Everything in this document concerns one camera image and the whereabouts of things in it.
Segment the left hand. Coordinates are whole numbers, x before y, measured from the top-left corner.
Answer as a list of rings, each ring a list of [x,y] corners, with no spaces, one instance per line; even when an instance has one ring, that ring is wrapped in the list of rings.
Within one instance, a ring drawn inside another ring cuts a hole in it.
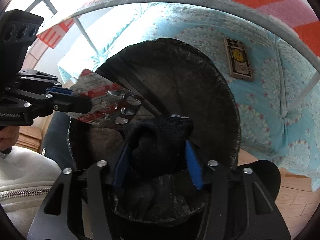
[[[19,126],[7,126],[0,131],[0,149],[1,151],[7,150],[14,146],[18,141],[20,135]]]

